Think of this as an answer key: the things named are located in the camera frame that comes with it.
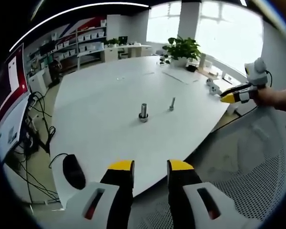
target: ceiling light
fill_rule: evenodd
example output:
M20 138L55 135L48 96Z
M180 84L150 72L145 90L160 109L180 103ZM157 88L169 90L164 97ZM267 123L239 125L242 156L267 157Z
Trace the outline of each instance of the ceiling light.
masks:
M93 3L93 4L88 4L88 5L84 5L84 6L78 6L69 10L65 10L63 12L60 12L58 14L55 14L52 17L49 17L48 19L40 22L39 24L35 25L33 28L31 28L29 31L27 31L10 49L10 51L13 50L13 48L15 48L15 46L23 39L25 38L30 32L32 32L34 29L38 28L39 26L41 26L42 24L48 22L49 20L56 18L64 13L68 13L72 10L78 10L81 8L86 8L86 7L90 7L90 6L100 6L100 5L132 5L132 6L142 6L142 7L149 7L148 5L143 5L143 4L138 4L138 3L131 3L131 2L101 2L101 3Z
M240 3L241 3L243 6L247 6L246 0L240 0Z

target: floor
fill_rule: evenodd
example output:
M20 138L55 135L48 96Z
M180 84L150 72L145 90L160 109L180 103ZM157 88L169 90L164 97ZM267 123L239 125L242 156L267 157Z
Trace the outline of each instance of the floor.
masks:
M85 67L94 65L96 63L85 65ZM45 101L45 112L49 115L52 115L53 113L53 107L55 103L55 98L58 93L60 84L54 86L53 88L49 89L44 101ZM40 105L37 103L35 105L35 108L40 110ZM36 128L38 129L40 133L40 138L43 142L47 139L47 131L45 128L44 121L42 120L41 113L37 112L34 109L30 110L30 116L33 117L35 115L39 115L40 117L35 121ZM226 123L230 122L231 120L237 118L237 115L228 115L225 114L222 119L218 122L216 127L217 129ZM45 119L49 126L51 126L51 117L45 115ZM56 191L53 176L51 169L48 168L48 165L50 163L50 156L40 147L38 152L34 153L30 159L27 161L27 170L30 172L41 184L43 184L48 190ZM29 176L28 180L37 185L36 180L32 176ZM161 187L159 187L160 190L163 190L164 184L160 184ZM27 211L32 214L37 221L52 221L57 219L59 216L63 214L63 211L61 210L60 203L49 203L48 201L51 200L49 196L42 193L38 189L36 189L33 186L30 186L30 193L31 193L31 199L35 203L43 203L46 204L36 204L30 206L26 206Z

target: monitor screen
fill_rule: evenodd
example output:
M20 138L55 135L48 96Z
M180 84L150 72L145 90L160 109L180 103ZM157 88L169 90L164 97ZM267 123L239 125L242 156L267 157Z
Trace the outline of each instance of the monitor screen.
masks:
M27 91L22 44L8 57L0 70L0 122L17 99Z

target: paper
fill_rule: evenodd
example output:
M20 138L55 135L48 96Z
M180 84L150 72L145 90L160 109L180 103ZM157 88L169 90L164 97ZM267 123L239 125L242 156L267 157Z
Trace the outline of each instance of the paper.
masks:
M164 74L182 82L185 84L191 84L199 80L199 76L193 72L189 72L186 69L169 68L162 71Z

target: desk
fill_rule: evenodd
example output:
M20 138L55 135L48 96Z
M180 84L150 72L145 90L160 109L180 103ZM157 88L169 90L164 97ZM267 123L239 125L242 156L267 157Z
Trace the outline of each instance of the desk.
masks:
M128 57L141 57L141 56L145 56L144 54L144 49L150 49L151 50L151 46L150 45L120 45L117 47L111 47L111 48L105 48L105 49L101 49L101 50L90 50L90 51L85 51L85 52L80 52L77 55L77 70L81 69L81 57L85 56L85 55L89 55L89 54L93 54L93 53L97 53L97 52L101 52L101 61L102 62L107 62L105 60L105 53L106 51L116 51L116 57L114 57L116 60L118 60L118 49L128 49Z
M64 76L53 110L56 133L50 144L51 159L60 153L75 154L87 182L100 181L110 163L135 160L134 196L166 176L167 159L185 160L228 104L209 94L205 76L181 70L180 74L198 79L183 83L163 73L170 66L157 62L158 56L129 58ZM147 103L147 123L138 120L142 103ZM63 158L53 162L52 172L65 208L78 190L63 175Z

